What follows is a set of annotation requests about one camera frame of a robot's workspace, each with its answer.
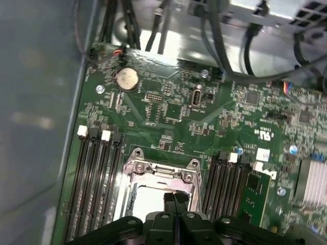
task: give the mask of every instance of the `heatsink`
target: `heatsink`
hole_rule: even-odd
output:
[[[294,197],[304,206],[327,207],[327,162],[301,162]]]

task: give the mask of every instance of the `motherboard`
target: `motherboard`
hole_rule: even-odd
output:
[[[119,47],[95,44],[94,58]],[[280,82],[236,84],[216,67],[124,50],[88,67],[53,236],[63,244],[125,215],[189,210],[284,234],[327,235],[327,99]]]

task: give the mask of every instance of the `green circuit board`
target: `green circuit board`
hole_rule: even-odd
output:
[[[95,46],[99,56],[115,49],[113,45]],[[282,87],[271,83],[238,85],[215,67],[134,50],[128,50],[126,57],[126,67],[134,69],[139,79],[133,91],[122,91],[116,83],[117,57],[87,70],[53,244],[62,243],[67,229],[81,147],[79,125],[122,135],[118,171],[135,147],[142,148],[147,159],[166,164],[185,166],[198,159],[202,196],[215,152],[242,148],[251,166],[258,161],[263,164],[267,175],[258,175],[260,181],[269,183],[263,198],[249,188],[244,191],[251,201],[241,205],[255,215],[253,222],[280,234],[290,222],[296,222],[314,226],[319,234],[326,235],[327,210],[300,208],[293,198],[301,159],[327,152],[326,106],[307,108],[294,103],[283,94]],[[98,85],[104,87],[102,93],[96,91]],[[201,92],[196,105],[195,90]],[[301,88],[293,88],[292,94],[306,102],[325,100],[319,93]],[[268,118],[269,113],[284,117]],[[296,156],[287,154],[289,145],[298,147]],[[278,194],[279,188],[285,189],[285,195]],[[262,214],[256,213],[256,202],[264,207]]]

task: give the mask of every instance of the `ram slot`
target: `ram slot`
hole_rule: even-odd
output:
[[[99,228],[100,215],[98,214],[98,212],[99,212],[99,208],[103,206],[103,202],[104,202],[103,200],[104,194],[102,194],[103,182],[108,167],[111,142],[103,142],[102,144],[104,144],[103,146],[104,149],[103,149],[103,154],[101,155],[101,168],[97,176],[97,187],[95,191],[95,198],[92,205],[92,219],[90,221],[89,231],[93,231]]]
[[[108,181],[107,181],[107,188],[106,188],[106,195],[105,195],[105,202],[104,202],[104,208],[102,210],[102,226],[106,225],[110,222],[112,222],[112,213],[114,212],[114,205],[112,204],[112,195],[113,195],[113,189],[114,184],[116,180],[116,174],[118,165],[120,162],[120,156],[121,156],[121,148],[122,148],[122,136],[121,134],[116,135],[116,140],[113,141],[113,154],[111,158],[111,166],[110,171],[108,175]]]
[[[83,189],[81,189],[79,197],[81,198],[81,205],[78,209],[78,222],[77,222],[77,236],[83,235],[83,224],[84,220],[87,219],[86,210],[89,203],[89,197],[91,193],[91,181],[92,176],[94,175],[94,168],[97,163],[98,153],[100,149],[100,143],[98,140],[95,140],[95,147],[91,151],[91,154],[86,159],[87,168],[83,175]]]
[[[93,213],[93,206],[94,202],[97,201],[97,197],[95,197],[97,188],[98,188],[98,176],[101,172],[101,168],[104,165],[103,157],[106,154],[106,151],[108,149],[106,148],[106,142],[101,142],[99,146],[99,151],[97,153],[97,158],[94,164],[92,164],[89,176],[90,176],[90,184],[87,188],[86,192],[86,200],[85,200],[85,206],[83,209],[83,220],[80,224],[80,232],[79,236],[85,235],[89,231],[89,225],[92,219],[92,213]]]
[[[226,202],[226,189],[227,183],[229,179],[230,168],[227,166],[222,166],[219,171],[219,180],[218,180],[218,188],[216,193],[216,200],[214,203],[214,212],[212,214],[213,219],[217,219],[217,217],[221,216],[223,205]]]
[[[244,165],[213,161],[203,201],[203,211],[208,219],[214,221],[221,216],[237,215],[248,173],[249,169]]]
[[[79,207],[81,205],[81,197],[79,195],[82,190],[83,174],[87,168],[86,159],[88,158],[90,152],[93,151],[94,147],[95,147],[95,143],[91,141],[89,137],[82,139],[79,157],[77,161],[77,169],[74,179],[73,193],[72,193],[71,201],[69,203],[69,218],[67,222],[67,229],[66,229],[67,232],[65,236],[65,240],[67,242],[73,240],[76,236]]]

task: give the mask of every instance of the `logo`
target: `logo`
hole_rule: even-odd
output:
[[[255,134],[258,134],[260,136],[260,139],[261,140],[264,140],[264,141],[271,141],[271,138],[274,137],[274,133],[271,133],[269,131],[265,131],[265,130],[258,130],[256,129],[254,131]]]

